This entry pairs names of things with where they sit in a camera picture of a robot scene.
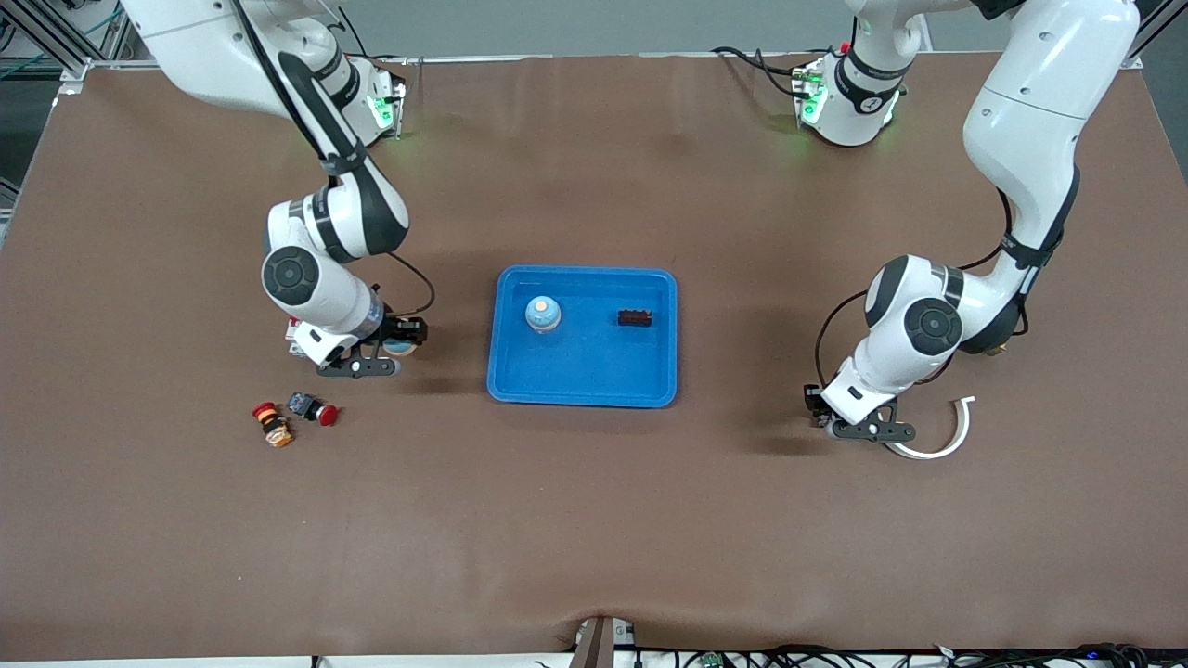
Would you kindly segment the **blue plastic tray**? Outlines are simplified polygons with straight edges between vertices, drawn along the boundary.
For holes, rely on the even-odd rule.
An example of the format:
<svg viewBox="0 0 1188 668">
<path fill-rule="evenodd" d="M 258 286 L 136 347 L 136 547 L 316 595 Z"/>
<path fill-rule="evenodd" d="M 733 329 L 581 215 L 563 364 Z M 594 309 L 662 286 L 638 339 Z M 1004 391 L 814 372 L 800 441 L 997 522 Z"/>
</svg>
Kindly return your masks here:
<svg viewBox="0 0 1188 668">
<path fill-rule="evenodd" d="M 562 321 L 532 330 L 535 296 Z M 649 309 L 649 328 L 620 327 L 621 309 Z M 518 263 L 497 281 L 486 387 L 518 405 L 668 407 L 678 393 L 678 282 L 663 269 Z"/>
</svg>

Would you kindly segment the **white curved plastic clamp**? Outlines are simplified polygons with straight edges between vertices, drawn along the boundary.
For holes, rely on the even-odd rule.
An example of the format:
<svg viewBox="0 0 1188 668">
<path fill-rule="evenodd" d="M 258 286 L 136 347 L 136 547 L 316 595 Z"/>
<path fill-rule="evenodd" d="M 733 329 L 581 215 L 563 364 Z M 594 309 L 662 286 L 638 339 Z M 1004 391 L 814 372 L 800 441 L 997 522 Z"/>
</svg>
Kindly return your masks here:
<svg viewBox="0 0 1188 668">
<path fill-rule="evenodd" d="M 955 431 L 949 440 L 948 445 L 943 448 L 933 452 L 922 452 L 909 448 L 904 443 L 886 443 L 885 448 L 896 454 L 896 456 L 905 456 L 905 459 L 911 459 L 915 461 L 937 461 L 939 459 L 944 459 L 944 456 L 952 456 L 960 448 L 962 448 L 963 441 L 969 435 L 971 427 L 971 405 L 977 401 L 975 396 L 966 396 L 963 398 L 953 402 L 955 411 Z"/>
</svg>

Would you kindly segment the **red black emergency stop button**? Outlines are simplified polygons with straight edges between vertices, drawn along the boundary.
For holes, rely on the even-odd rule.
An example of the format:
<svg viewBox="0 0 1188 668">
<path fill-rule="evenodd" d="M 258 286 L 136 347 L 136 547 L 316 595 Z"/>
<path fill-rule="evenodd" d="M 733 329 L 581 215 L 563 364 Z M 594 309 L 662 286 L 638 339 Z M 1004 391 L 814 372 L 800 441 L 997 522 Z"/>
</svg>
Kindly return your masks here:
<svg viewBox="0 0 1188 668">
<path fill-rule="evenodd" d="M 287 410 L 297 418 L 330 427 L 339 423 L 339 407 L 327 405 L 312 393 L 295 392 L 286 402 Z"/>
</svg>

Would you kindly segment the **brown table mat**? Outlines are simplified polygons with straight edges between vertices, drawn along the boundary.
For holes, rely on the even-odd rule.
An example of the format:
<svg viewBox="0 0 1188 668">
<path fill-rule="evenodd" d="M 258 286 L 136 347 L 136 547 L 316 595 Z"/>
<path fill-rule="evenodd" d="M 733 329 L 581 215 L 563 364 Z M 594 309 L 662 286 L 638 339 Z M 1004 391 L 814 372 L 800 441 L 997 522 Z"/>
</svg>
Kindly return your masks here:
<svg viewBox="0 0 1188 668">
<path fill-rule="evenodd" d="M 1001 237 L 962 149 L 994 62 L 917 59 L 865 149 L 713 57 L 407 69 L 372 153 L 438 295 L 368 380 L 289 355 L 260 285 L 266 213 L 322 183 L 291 125 L 89 73 L 0 250 L 0 661 L 549 653 L 594 616 L 685 649 L 1188 647 L 1188 185 L 1140 73 L 1078 141 L 1026 336 L 902 398 L 933 448 L 975 396 L 963 448 L 839 443 L 803 405 L 836 302 Z M 518 263 L 670 272 L 674 402 L 493 398 Z"/>
</svg>

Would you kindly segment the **orange red push button switch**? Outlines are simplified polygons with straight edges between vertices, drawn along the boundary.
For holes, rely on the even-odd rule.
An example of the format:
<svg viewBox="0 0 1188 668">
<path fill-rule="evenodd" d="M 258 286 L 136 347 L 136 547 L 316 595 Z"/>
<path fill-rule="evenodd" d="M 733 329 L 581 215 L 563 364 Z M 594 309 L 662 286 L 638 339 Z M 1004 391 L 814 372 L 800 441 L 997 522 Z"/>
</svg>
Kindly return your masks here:
<svg viewBox="0 0 1188 668">
<path fill-rule="evenodd" d="M 293 434 L 279 407 L 273 402 L 263 402 L 257 405 L 252 416 L 263 427 L 265 441 L 273 448 L 282 448 L 293 441 Z"/>
</svg>

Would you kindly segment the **metal table edge bracket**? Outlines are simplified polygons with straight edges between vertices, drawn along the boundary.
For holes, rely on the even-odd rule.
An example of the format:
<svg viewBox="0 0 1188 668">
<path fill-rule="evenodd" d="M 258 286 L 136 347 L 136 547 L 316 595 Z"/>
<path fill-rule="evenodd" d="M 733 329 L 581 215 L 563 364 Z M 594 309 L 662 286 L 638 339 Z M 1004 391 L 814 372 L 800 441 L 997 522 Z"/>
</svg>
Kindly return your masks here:
<svg viewBox="0 0 1188 668">
<path fill-rule="evenodd" d="M 636 624 L 606 616 L 582 622 L 567 668 L 640 668 Z"/>
</svg>

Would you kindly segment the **aluminium frame post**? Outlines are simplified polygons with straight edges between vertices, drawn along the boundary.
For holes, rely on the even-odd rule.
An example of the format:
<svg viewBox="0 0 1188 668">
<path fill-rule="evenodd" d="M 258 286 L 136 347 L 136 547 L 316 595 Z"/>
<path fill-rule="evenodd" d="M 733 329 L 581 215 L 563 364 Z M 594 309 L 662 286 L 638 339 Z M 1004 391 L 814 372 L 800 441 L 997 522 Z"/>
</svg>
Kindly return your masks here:
<svg viewBox="0 0 1188 668">
<path fill-rule="evenodd" d="M 1180 17 L 1188 17 L 1188 0 L 1133 0 L 1140 10 L 1140 29 L 1130 46 L 1121 68 L 1125 71 L 1143 67 L 1140 55 Z"/>
<path fill-rule="evenodd" d="M 128 39 L 122 0 L 0 0 L 0 82 L 75 84 Z"/>
</svg>

